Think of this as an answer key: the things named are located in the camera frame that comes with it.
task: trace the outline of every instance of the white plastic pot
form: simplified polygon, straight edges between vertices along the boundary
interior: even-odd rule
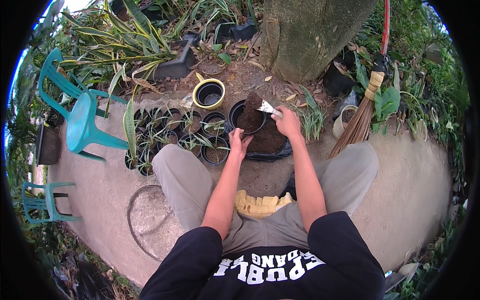
[[[337,140],[340,138],[343,130],[345,130],[345,127],[347,126],[347,123],[342,122],[343,112],[346,111],[346,110],[357,111],[357,109],[358,109],[358,107],[356,107],[355,105],[347,105],[342,109],[342,112],[340,112],[340,116],[338,116],[338,118],[333,123],[333,129],[332,129],[333,136]]]

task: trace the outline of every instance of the khaki pants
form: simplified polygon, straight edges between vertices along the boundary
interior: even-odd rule
[[[324,192],[327,212],[346,211],[351,216],[377,176],[379,165],[373,147],[362,142],[348,145],[337,157],[314,167]],[[155,156],[153,169],[183,228],[199,227],[215,187],[205,166],[191,152],[169,144]],[[309,248],[296,202],[263,219],[232,212],[223,253],[260,246]]]

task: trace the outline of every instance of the turquoise plastic chair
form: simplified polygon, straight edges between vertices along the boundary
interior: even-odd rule
[[[42,99],[62,114],[67,121],[68,150],[80,156],[101,161],[105,161],[105,159],[101,156],[83,151],[83,149],[88,144],[95,143],[127,150],[128,143],[126,141],[101,131],[95,125],[95,115],[101,117],[105,115],[104,110],[96,107],[96,96],[108,97],[108,93],[87,89],[73,74],[70,74],[83,89],[82,91],[63,77],[61,73],[57,72],[57,68],[52,64],[54,60],[63,61],[61,51],[58,48],[53,49],[47,56],[47,59],[45,59],[38,81],[38,91]],[[64,109],[57,101],[43,91],[42,83],[45,76],[48,76],[63,92],[77,99],[71,112]],[[127,104],[127,101],[120,97],[112,95],[112,99]]]
[[[68,197],[66,193],[57,193],[53,192],[53,189],[59,186],[65,185],[76,185],[75,182],[52,182],[46,185],[33,184],[31,182],[24,182],[22,185],[22,200],[24,203],[24,211],[27,216],[27,220],[34,223],[41,222],[53,222],[53,221],[82,221],[81,216],[72,216],[71,214],[61,214],[57,211],[55,206],[56,197]],[[27,187],[45,189],[45,199],[38,198],[28,198],[25,195],[25,190]],[[48,211],[48,219],[33,219],[29,213],[29,209],[44,209]]]

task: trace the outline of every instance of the yellow pot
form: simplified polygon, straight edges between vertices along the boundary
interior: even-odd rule
[[[216,83],[219,86],[221,86],[221,89],[222,89],[222,95],[220,96],[220,99],[218,101],[216,101],[214,104],[211,104],[211,105],[204,105],[200,102],[199,99],[197,99],[198,90],[201,89],[207,83]],[[223,99],[225,98],[225,86],[223,85],[223,83],[220,80],[215,79],[215,78],[201,80],[200,83],[197,84],[197,86],[193,89],[192,97],[193,97],[193,102],[195,103],[196,106],[198,106],[200,108],[213,110],[213,109],[219,108],[222,105]]]

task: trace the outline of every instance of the black polybag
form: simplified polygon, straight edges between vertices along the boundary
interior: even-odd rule
[[[228,139],[228,132],[234,130],[235,127],[233,127],[233,125],[230,124],[230,122],[225,122],[224,127],[225,127],[224,132],[225,132],[226,138]],[[285,141],[285,144],[283,144],[282,148],[275,153],[248,152],[245,155],[245,157],[249,158],[249,159],[253,159],[253,160],[258,160],[258,161],[271,163],[271,162],[274,162],[276,160],[285,158],[292,153],[293,153],[292,145],[290,144],[290,141],[287,138],[287,140]]]

